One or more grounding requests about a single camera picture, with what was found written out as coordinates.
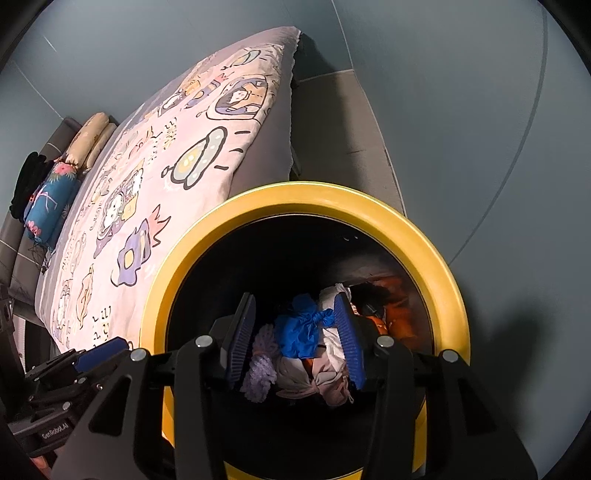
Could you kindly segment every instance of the trash can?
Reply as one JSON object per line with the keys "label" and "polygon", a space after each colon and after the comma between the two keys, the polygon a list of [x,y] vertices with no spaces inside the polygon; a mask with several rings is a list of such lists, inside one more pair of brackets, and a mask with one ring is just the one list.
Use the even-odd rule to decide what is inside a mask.
{"label": "trash can", "polygon": [[[409,292],[413,348],[454,349],[469,361],[465,308],[445,261],[405,217],[380,201],[331,184],[289,182],[236,196],[196,222],[168,254],[145,305],[140,346],[179,348],[231,314],[241,295],[256,298],[255,332],[278,303],[337,282],[388,275]],[[213,393],[229,478],[359,479],[374,420],[375,394],[328,408],[313,399],[261,404],[239,391]],[[163,433],[174,442],[173,394],[165,391]],[[426,455],[426,406],[417,392],[414,468]]]}

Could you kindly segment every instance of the bed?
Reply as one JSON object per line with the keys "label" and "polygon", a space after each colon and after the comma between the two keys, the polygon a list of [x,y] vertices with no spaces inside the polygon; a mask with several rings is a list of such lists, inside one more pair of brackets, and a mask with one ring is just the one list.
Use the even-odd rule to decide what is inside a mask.
{"label": "bed", "polygon": [[121,336],[177,240],[229,196],[288,180],[299,30],[209,56],[121,122],[87,173],[40,275],[35,310],[61,351]]}

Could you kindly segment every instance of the floor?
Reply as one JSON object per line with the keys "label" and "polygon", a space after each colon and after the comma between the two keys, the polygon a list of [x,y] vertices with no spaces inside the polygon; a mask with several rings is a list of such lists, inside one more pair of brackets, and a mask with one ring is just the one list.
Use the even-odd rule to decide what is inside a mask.
{"label": "floor", "polygon": [[344,185],[403,212],[378,124],[352,70],[301,82],[291,111],[300,180]]}

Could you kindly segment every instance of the wall seam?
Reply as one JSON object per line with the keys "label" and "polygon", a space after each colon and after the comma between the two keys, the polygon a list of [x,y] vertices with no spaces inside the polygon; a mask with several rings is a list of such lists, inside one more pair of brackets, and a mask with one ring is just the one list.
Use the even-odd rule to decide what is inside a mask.
{"label": "wall seam", "polygon": [[509,177],[511,176],[511,173],[513,172],[513,169],[515,168],[515,165],[517,164],[517,160],[519,160],[519,157],[521,155],[521,151],[523,150],[523,147],[525,145],[525,141],[527,140],[527,137],[530,134],[531,125],[534,123],[535,113],[537,112],[537,109],[538,109],[538,104],[540,102],[540,96],[542,93],[542,86],[544,84],[544,76],[545,76],[545,72],[546,72],[546,61],[547,61],[547,57],[548,57],[548,14],[547,14],[544,7],[542,7],[540,5],[540,8],[541,8],[541,12],[542,12],[542,21],[543,21],[542,62],[540,65],[540,76],[538,78],[538,86],[537,86],[537,89],[535,92],[534,103],[531,107],[530,117],[527,121],[527,125],[525,126],[525,130],[523,132],[523,136],[521,137],[521,141],[519,142],[519,146],[517,147],[517,151],[515,152],[515,156],[513,157],[513,160],[511,161],[511,164],[509,165],[507,172],[505,173],[505,177],[501,181],[501,185],[499,185],[499,188],[497,189],[494,197],[492,198],[492,200],[489,203],[488,207],[486,208],[485,212],[482,214],[482,217],[480,218],[480,220],[478,221],[476,226],[472,229],[472,232],[470,233],[470,235],[468,235],[468,237],[466,238],[466,241],[464,241],[464,243],[459,248],[457,253],[449,261],[449,265],[451,265],[456,260],[456,258],[458,258],[458,256],[463,252],[463,250],[466,248],[466,246],[468,245],[470,240],[472,240],[472,238],[476,234],[476,231],[484,223],[484,220],[486,219],[488,214],[491,212],[496,201],[499,199],[501,192],[505,188],[505,185],[507,184]]}
{"label": "wall seam", "polygon": [[15,62],[14,60],[11,60],[11,63],[14,64],[14,66],[17,68],[17,70],[21,73],[21,75],[23,76],[23,78],[27,81],[27,83],[31,86],[31,88],[33,90],[35,90],[35,92],[37,93],[37,95],[39,95],[42,100],[49,106],[49,108],[51,108],[54,113],[60,117],[61,120],[63,120],[64,118],[57,112],[57,110],[55,108],[52,107],[52,105],[45,99],[45,97],[39,92],[39,90],[37,90],[35,88],[35,86],[31,83],[31,81],[27,78],[27,76],[24,74],[24,72],[21,70],[21,68],[18,66],[17,62]]}
{"label": "wall seam", "polygon": [[396,186],[396,190],[398,191],[398,196],[400,197],[400,205],[402,206],[402,214],[405,217],[408,217],[406,205],[404,204],[404,198],[402,196],[402,191],[400,190],[400,184],[398,182],[398,177],[396,176],[396,170],[394,169],[394,164],[392,163],[392,158],[390,157],[390,154],[388,152],[388,147],[386,147],[386,142],[384,141],[384,135],[382,134],[382,129],[379,127],[378,119],[375,116],[374,109],[371,106],[371,103],[369,103],[367,93],[365,93],[365,89],[361,85],[361,82],[359,81],[359,77],[357,77],[357,72],[355,71],[355,65],[353,64],[353,57],[351,56],[351,50],[349,49],[349,42],[347,41],[347,36],[345,35],[345,29],[343,28],[343,23],[340,20],[339,11],[336,9],[335,0],[330,0],[330,3],[332,4],[333,9],[335,10],[336,19],[339,22],[340,32],[343,35],[343,39],[345,40],[345,47],[347,48],[347,54],[349,55],[349,61],[351,63],[351,68],[353,70],[353,74],[355,75],[355,79],[357,80],[357,83],[359,84],[359,87],[361,88],[361,91],[363,92],[363,96],[365,97],[365,101],[369,105],[369,111],[371,112],[371,115],[374,118],[375,125],[378,127],[379,136],[382,139],[382,145],[384,146],[384,153],[386,154],[386,159],[388,160],[388,163],[390,164],[390,170],[392,171],[392,178],[394,179],[394,185]]}

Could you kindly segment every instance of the beige pillow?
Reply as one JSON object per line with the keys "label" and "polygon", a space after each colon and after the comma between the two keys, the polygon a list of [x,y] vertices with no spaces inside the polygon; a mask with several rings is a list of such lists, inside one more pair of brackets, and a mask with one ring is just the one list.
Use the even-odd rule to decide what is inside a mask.
{"label": "beige pillow", "polygon": [[64,161],[76,168],[81,168],[88,152],[108,124],[109,116],[106,113],[99,112],[91,116],[72,140],[66,150]]}
{"label": "beige pillow", "polygon": [[113,135],[113,132],[117,128],[115,124],[109,124],[105,127],[105,129],[99,135],[99,138],[96,140],[95,144],[93,145],[88,157],[86,157],[86,161],[84,162],[84,170],[90,170],[92,166],[95,164],[96,158],[99,156],[100,152],[102,152],[103,148],[105,147],[106,143]]}

